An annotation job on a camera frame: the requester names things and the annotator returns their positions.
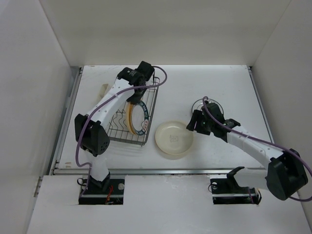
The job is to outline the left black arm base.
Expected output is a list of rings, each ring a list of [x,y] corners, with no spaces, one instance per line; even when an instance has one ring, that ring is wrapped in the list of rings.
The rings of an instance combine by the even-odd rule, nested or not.
[[[108,175],[100,188],[88,177],[77,179],[80,186],[79,205],[123,205],[125,176]]]

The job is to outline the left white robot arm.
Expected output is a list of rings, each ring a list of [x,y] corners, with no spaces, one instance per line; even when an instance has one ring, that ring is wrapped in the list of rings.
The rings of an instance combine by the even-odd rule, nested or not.
[[[124,102],[135,104],[141,100],[154,73],[154,66],[144,61],[135,69],[124,68],[117,74],[114,84],[97,105],[88,113],[75,117],[76,164],[79,167],[89,166],[89,182],[100,194],[108,190],[110,177],[101,156],[110,144],[105,129]]]

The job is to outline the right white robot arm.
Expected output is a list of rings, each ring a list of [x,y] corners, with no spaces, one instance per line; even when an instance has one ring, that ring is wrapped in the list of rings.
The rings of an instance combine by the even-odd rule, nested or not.
[[[217,186],[215,194],[246,194],[257,202],[259,194],[251,191],[265,189],[279,200],[291,198],[308,183],[308,166],[297,151],[277,146],[252,136],[238,121],[225,119],[216,103],[205,101],[201,109],[193,110],[187,130],[214,137],[241,149],[258,161],[264,171],[240,166],[225,178],[211,179]]]

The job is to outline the cream white plate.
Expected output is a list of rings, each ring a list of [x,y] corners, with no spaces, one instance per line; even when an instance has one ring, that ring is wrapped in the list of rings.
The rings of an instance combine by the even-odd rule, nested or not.
[[[155,142],[158,148],[171,156],[179,156],[188,152],[194,143],[194,133],[186,127],[186,123],[176,120],[160,124],[155,132]]]

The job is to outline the plate with teal lettered band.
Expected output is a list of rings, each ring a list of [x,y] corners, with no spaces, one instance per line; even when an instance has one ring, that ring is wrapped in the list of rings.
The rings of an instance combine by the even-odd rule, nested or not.
[[[138,136],[142,136],[146,133],[149,126],[149,113],[143,101],[140,101],[133,107],[132,124]]]

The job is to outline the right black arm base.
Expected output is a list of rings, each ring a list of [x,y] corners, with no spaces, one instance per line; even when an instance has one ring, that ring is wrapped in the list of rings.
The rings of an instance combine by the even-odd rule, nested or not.
[[[259,205],[261,192],[256,188],[240,187],[234,179],[234,175],[242,169],[244,167],[237,167],[227,174],[210,176],[208,190],[212,193],[214,205]]]

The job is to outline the white plate green rim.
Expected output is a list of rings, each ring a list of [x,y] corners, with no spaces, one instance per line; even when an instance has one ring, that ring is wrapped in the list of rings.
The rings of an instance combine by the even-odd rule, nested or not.
[[[218,107],[220,108],[221,113],[224,114],[224,109],[223,109],[223,107],[220,105],[219,102],[217,102],[216,100],[211,99],[211,98],[208,99],[208,102],[209,102],[209,103],[215,103],[215,104],[217,104]],[[196,101],[193,103],[192,107],[191,107],[191,114],[194,112],[194,110],[201,110],[201,107],[202,107],[202,106],[203,106],[203,101],[202,101],[202,99],[196,100]]]

